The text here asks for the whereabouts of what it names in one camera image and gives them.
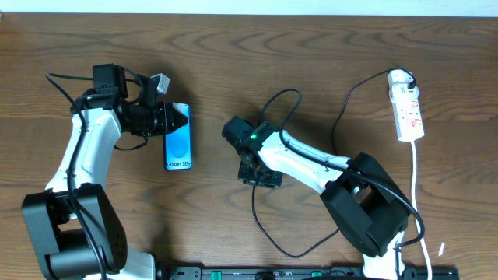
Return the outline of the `blue Galaxy smartphone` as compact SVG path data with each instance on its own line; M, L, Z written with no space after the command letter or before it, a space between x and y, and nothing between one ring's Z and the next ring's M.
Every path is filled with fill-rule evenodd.
M191 122L190 107L186 103L172 103L186 124L176 131L164 135L164 167L166 170L189 170L191 168Z

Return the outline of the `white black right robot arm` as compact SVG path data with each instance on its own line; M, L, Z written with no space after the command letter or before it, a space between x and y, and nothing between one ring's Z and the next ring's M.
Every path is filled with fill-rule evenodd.
M334 156L297 141L265 121L235 116L222 130L241 158L239 180L275 188L289 175L315 190L342 235L363 254L369 278L403 276L400 244L410 215L407 199L372 156Z

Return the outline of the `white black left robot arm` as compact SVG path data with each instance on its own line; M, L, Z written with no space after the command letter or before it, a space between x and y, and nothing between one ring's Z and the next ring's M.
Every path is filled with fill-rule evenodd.
M93 86L71 99L72 134L45 189L28 194L23 219L47 279L167 279L154 255L128 245L105 186L110 160L124 133L163 138L191 151L190 109L165 100L170 80L137 75L116 64L95 65Z

